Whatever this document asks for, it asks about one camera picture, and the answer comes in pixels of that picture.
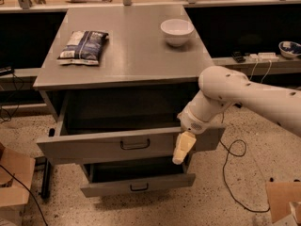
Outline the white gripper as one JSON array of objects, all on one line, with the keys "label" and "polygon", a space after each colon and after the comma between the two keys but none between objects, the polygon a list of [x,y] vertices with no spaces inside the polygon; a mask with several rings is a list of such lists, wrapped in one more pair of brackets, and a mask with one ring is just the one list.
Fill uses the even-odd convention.
[{"label": "white gripper", "polygon": [[176,147],[173,152],[172,162],[180,165],[184,158],[191,151],[197,139],[195,135],[202,134],[209,125],[208,113],[206,111],[194,112],[190,107],[186,107],[178,114],[183,133],[179,133],[176,140]]}]

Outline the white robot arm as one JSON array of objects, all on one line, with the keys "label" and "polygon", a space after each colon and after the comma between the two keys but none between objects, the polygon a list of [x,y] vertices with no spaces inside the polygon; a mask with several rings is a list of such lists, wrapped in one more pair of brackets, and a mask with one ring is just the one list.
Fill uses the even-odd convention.
[{"label": "white robot arm", "polygon": [[251,82],[244,73],[211,66],[198,78],[199,92],[178,115],[182,131],[176,140],[172,162],[180,165],[211,120],[232,104],[240,104],[301,137],[301,94]]}]

